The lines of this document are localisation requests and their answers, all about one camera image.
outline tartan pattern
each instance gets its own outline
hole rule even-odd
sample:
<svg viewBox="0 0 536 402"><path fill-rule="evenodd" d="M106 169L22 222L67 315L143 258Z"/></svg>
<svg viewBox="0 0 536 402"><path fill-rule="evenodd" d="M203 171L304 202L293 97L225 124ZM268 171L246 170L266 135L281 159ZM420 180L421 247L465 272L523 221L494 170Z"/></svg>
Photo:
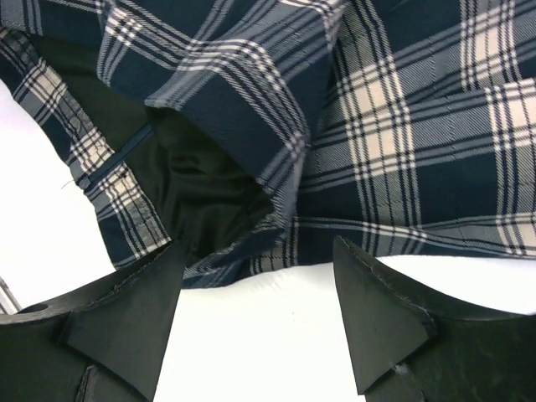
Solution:
<svg viewBox="0 0 536 402"><path fill-rule="evenodd" d="M93 173L113 151L67 91L66 85L38 57L26 36L18 31L0 29L0 55L12 60L12 66L23 77L16 87L10 88L14 100L46 132L63 136L51 137L52 143L69 166L75 181ZM2 72L8 72L5 64L0 65L5 68ZM117 268L142 258L169 241L151 202L125 163L117 166L85 195L95 207L107 249Z"/></svg>
<svg viewBox="0 0 536 402"><path fill-rule="evenodd" d="M99 46L103 82L181 111L257 178L275 212L186 287L330 261L336 235L535 257L535 23L534 0L2 0L0 78L75 178L112 150L15 29ZM169 241L125 164L86 195L115 266Z"/></svg>

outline white surface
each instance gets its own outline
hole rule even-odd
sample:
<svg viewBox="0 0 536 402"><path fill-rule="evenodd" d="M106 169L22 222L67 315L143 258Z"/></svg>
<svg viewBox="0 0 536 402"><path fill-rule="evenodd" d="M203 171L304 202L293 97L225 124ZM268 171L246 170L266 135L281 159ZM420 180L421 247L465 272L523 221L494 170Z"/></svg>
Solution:
<svg viewBox="0 0 536 402"><path fill-rule="evenodd" d="M0 81L0 276L21 305L112 271L93 208ZM390 257L440 291L536 312L536 262ZM296 267L233 286L183 291L157 402L364 401L358 398L331 265Z"/></svg>

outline blue zipper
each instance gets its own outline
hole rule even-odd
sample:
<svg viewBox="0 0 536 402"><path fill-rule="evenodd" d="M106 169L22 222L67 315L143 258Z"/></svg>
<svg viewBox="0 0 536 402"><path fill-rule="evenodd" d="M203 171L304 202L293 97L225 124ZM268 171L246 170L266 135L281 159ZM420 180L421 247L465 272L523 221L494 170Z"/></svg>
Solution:
<svg viewBox="0 0 536 402"><path fill-rule="evenodd" d="M79 178L77 185L85 192L91 191L95 185L102 180L102 178L104 178L109 172L117 167L117 165L123 162L128 154L134 151L134 149L136 149L142 142L149 138L151 134L152 126L150 124L146 124L136 134L134 134L134 137L126 142L121 150L106 159L102 166L100 166L89 176L82 176Z"/></svg>

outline black inner fabric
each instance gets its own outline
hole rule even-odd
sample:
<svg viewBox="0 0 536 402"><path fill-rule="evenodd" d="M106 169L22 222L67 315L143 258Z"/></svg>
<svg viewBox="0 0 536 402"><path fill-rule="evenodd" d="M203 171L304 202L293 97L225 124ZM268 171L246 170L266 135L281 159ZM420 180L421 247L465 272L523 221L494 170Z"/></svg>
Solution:
<svg viewBox="0 0 536 402"><path fill-rule="evenodd" d="M98 49L31 37L99 128L119 151L147 123L153 134L126 157L172 239L188 247L188 265L231 245L272 211L262 187L181 113L127 99L96 76Z"/></svg>

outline navy plaid fabric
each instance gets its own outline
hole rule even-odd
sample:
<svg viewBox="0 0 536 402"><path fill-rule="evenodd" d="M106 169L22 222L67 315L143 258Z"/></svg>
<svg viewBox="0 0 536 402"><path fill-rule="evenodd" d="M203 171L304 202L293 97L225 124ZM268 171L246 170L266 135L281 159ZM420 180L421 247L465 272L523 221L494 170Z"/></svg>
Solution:
<svg viewBox="0 0 536 402"><path fill-rule="evenodd" d="M536 1L0 0L0 78L84 188L113 151L27 33L181 111L274 213L186 287L332 259L536 256ZM170 239L125 163L86 195L116 267Z"/></svg>

